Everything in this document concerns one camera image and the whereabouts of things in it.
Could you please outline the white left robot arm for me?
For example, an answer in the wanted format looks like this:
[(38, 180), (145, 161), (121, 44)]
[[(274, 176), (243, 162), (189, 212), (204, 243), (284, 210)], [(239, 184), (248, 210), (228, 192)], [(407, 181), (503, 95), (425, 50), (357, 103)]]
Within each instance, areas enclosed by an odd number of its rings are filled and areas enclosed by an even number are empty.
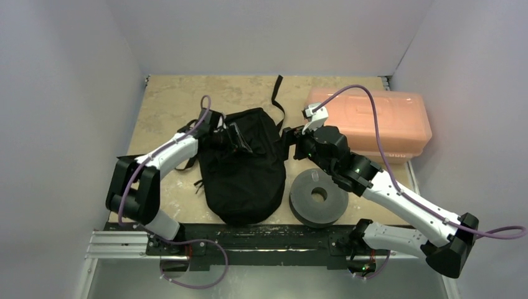
[(131, 219), (160, 236), (161, 246), (171, 255), (181, 253), (186, 238), (181, 225), (160, 207), (161, 181), (181, 163), (208, 149), (229, 153), (252, 153), (238, 125), (220, 112), (203, 108), (167, 142), (140, 155), (120, 156), (105, 200), (106, 208), (118, 214), (118, 222)]

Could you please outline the black student backpack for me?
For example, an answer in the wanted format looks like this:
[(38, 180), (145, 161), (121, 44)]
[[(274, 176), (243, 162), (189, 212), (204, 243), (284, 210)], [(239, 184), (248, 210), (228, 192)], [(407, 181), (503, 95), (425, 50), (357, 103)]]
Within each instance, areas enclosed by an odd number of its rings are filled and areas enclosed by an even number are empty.
[(183, 168), (199, 163), (201, 179), (195, 186), (203, 188), (207, 206), (224, 223), (257, 224), (282, 202), (286, 183), (283, 123), (275, 123), (262, 107), (228, 114), (225, 121), (237, 126), (245, 144), (230, 143), (228, 135), (211, 139)]

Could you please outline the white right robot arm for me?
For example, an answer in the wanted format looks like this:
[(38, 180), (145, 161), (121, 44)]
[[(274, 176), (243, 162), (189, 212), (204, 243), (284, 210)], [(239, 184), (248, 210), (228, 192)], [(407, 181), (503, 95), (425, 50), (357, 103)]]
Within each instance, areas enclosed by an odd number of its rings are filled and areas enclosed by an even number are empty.
[(300, 126), (285, 128), (281, 142), (286, 153), (295, 146), (296, 160), (308, 158), (342, 190), (385, 207), (411, 225), (406, 229), (360, 219), (348, 236), (353, 252), (400, 252), (425, 259), (441, 275), (460, 277), (476, 242), (471, 231), (478, 228), (479, 221), (474, 215), (446, 211), (399, 186), (387, 168), (352, 152), (346, 136), (335, 126), (309, 133), (303, 133)]

